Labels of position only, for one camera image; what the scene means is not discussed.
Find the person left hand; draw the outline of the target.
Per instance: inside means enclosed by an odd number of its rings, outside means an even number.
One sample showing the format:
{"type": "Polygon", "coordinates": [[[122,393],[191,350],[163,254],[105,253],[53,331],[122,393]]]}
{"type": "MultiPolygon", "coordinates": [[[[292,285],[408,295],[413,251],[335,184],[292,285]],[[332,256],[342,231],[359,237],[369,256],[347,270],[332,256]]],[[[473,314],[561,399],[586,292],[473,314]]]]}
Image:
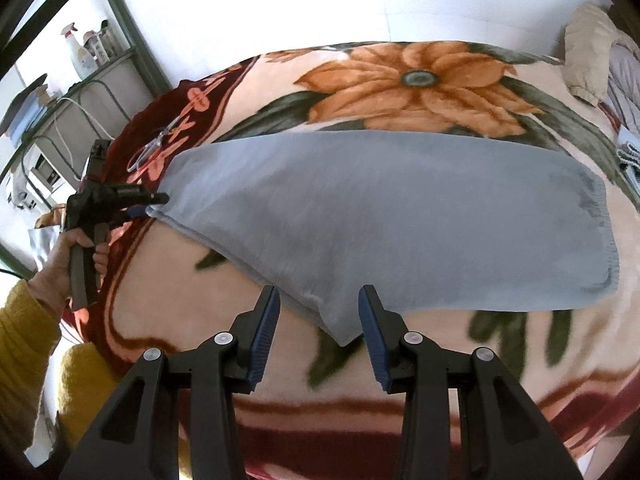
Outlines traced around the person left hand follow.
{"type": "Polygon", "coordinates": [[[92,263],[96,272],[100,275],[106,273],[110,246],[107,242],[95,245],[82,229],[73,229],[58,237],[43,269],[27,282],[32,298],[55,321],[61,319],[67,299],[70,298],[70,252],[75,247],[92,249],[92,263]]]}

